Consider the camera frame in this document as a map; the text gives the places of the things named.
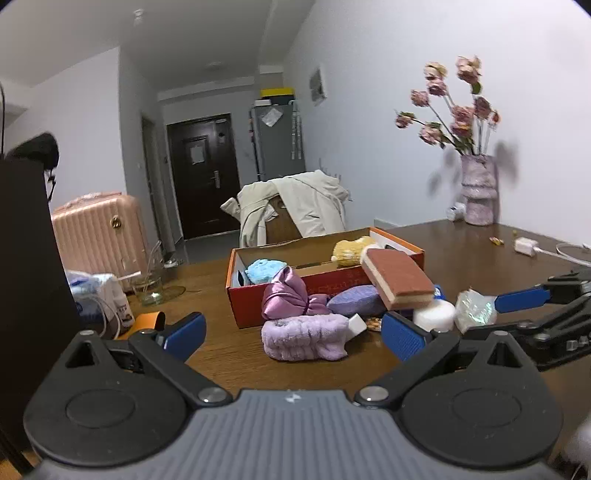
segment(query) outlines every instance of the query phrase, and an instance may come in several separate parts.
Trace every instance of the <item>glass cup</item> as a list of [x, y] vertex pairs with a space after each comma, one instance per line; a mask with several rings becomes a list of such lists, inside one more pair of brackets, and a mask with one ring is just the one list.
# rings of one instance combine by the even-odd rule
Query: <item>glass cup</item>
[[144, 307], [157, 305], [164, 301], [162, 277], [156, 272], [151, 273], [147, 278], [144, 275], [133, 278], [131, 286], [135, 296]]

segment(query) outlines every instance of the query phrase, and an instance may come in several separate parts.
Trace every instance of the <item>purple sponge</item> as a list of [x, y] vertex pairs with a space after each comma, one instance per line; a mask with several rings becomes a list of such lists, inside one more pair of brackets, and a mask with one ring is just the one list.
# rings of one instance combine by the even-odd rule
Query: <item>purple sponge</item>
[[359, 285], [345, 290], [331, 298], [327, 307], [334, 313], [350, 317], [358, 313], [362, 316], [378, 316], [386, 311], [373, 285]]

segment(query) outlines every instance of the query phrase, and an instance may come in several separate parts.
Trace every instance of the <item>doorway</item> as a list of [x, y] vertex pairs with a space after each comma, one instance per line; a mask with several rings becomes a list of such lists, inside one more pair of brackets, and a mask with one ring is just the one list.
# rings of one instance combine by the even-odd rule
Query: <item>doorway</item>
[[240, 191], [230, 114], [168, 126], [178, 212], [186, 239], [234, 231], [220, 205]]

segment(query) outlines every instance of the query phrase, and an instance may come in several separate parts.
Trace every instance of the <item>white wall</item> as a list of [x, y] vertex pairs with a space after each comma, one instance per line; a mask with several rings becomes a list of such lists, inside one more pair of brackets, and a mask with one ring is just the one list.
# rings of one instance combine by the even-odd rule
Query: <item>white wall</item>
[[171, 184], [170, 170], [166, 157], [166, 142], [162, 110], [156, 98], [156, 91], [137, 71], [126, 54], [121, 52], [119, 77], [119, 102], [121, 109], [121, 146], [127, 192], [139, 200], [144, 218], [149, 245], [158, 241], [154, 213], [146, 177], [144, 144], [142, 141], [142, 117], [156, 126], [158, 158], [160, 160], [154, 178], [151, 178], [161, 212], [159, 226], [164, 246], [174, 250], [174, 241], [181, 237], [180, 221], [176, 211], [176, 200]]
[[119, 130], [119, 48], [39, 84], [30, 108], [6, 131], [7, 150], [45, 131], [60, 162], [51, 208], [90, 192], [126, 192]]
[[[351, 228], [443, 218], [458, 190], [456, 155], [423, 143], [416, 127], [396, 129], [394, 109], [435, 120], [408, 98], [424, 89], [428, 61], [449, 68], [457, 103], [470, 102], [454, 63], [474, 54], [502, 115], [491, 144], [501, 222], [591, 242], [591, 18], [571, 0], [317, 0], [284, 73], [300, 98], [308, 169], [322, 158], [342, 176]], [[315, 107], [308, 80], [318, 64], [329, 98]]]
[[257, 181], [255, 157], [248, 132], [250, 129], [248, 112], [256, 98], [258, 98], [257, 92], [250, 88], [196, 95], [176, 102], [168, 100], [161, 102], [164, 123], [170, 125], [206, 116], [231, 114], [240, 185], [248, 185]]

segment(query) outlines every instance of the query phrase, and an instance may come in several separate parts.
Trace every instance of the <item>floor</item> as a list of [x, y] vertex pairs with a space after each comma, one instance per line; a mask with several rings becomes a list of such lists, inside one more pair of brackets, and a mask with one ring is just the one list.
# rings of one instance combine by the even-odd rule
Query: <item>floor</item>
[[186, 264], [201, 263], [227, 258], [232, 248], [240, 246], [240, 231], [181, 240], [177, 243], [175, 257]]

